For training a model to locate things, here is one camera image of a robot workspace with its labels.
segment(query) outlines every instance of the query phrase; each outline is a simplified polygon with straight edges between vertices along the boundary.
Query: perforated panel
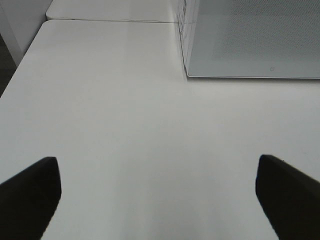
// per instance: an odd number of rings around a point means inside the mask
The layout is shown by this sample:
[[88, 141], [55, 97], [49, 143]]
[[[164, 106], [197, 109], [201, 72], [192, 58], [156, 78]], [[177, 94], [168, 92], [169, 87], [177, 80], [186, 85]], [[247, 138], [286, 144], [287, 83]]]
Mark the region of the perforated panel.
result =
[[199, 1], [189, 75], [320, 78], [320, 1]]

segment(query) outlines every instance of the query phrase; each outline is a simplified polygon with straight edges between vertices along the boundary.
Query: white wall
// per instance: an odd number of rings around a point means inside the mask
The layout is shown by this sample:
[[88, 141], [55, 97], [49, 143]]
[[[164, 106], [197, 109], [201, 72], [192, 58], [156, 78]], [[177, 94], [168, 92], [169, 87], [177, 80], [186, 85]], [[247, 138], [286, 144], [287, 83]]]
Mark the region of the white wall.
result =
[[0, 0], [0, 33], [18, 65], [28, 50], [52, 0]]

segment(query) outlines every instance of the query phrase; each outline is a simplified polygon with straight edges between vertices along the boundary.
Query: white table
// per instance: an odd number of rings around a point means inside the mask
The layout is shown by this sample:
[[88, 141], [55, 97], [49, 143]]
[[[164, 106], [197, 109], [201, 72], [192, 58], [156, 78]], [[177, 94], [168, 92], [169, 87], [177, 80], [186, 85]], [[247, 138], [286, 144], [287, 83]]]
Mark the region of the white table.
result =
[[48, 19], [175, 23], [179, 0], [53, 0]]
[[175, 28], [42, 26], [0, 99], [0, 182], [57, 157], [44, 240], [276, 240], [260, 155], [320, 180], [319, 83], [187, 80]]

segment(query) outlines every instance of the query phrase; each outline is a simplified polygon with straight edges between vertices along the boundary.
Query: table surface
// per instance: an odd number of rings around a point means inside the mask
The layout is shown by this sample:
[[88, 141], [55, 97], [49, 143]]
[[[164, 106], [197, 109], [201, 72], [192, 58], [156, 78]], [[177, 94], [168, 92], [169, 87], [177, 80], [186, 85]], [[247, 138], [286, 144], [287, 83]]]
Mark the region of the table surface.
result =
[[260, 155], [320, 180], [320, 84], [187, 79], [176, 28], [40, 29], [0, 99], [0, 182], [57, 157], [44, 240], [276, 240], [255, 195]]
[[179, 0], [53, 0], [48, 19], [177, 22]]

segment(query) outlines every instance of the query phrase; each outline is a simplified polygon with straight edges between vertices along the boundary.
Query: perforated metal surface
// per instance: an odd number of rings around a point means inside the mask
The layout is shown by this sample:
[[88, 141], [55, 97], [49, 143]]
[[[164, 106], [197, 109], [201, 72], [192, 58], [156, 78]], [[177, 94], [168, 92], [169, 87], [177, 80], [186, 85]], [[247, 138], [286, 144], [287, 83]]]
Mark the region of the perforated metal surface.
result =
[[198, 1], [189, 76], [320, 78], [320, 1]]

